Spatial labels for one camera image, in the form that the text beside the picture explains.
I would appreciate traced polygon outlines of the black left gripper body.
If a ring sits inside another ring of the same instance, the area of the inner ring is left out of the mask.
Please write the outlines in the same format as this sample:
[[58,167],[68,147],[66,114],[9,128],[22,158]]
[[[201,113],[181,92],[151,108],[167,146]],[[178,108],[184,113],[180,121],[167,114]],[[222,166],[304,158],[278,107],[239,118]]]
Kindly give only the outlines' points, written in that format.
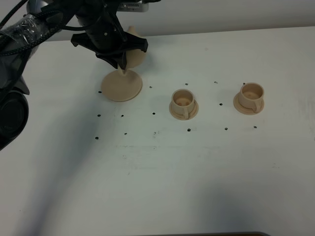
[[146,39],[123,30],[116,16],[121,3],[121,0],[85,0],[75,16],[86,29],[84,33],[74,34],[71,43],[101,55],[115,55],[135,49],[146,52]]

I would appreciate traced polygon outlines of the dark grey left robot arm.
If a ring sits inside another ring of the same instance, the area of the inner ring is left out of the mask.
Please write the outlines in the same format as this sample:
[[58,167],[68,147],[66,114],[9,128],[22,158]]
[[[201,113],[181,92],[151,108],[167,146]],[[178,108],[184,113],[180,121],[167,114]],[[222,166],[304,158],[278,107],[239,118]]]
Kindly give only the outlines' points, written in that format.
[[146,39],[125,32],[117,18],[124,4],[144,0],[22,0],[0,23],[0,146],[6,147],[26,126],[30,91],[23,79],[28,60],[54,34],[73,32],[83,46],[115,68],[126,68],[128,51],[148,48]]

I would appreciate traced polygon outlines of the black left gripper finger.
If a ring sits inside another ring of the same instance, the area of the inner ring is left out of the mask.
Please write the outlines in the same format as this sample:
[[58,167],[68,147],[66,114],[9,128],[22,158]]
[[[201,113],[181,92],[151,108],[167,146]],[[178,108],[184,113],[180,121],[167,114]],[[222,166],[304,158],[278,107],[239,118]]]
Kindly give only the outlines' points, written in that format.
[[105,62],[109,63],[115,69],[118,68],[118,63],[115,55],[104,55],[104,54],[95,54],[97,58],[104,60]]
[[122,70],[125,70],[127,66],[127,58],[126,58],[126,52],[122,53],[121,62],[120,62],[120,68]]

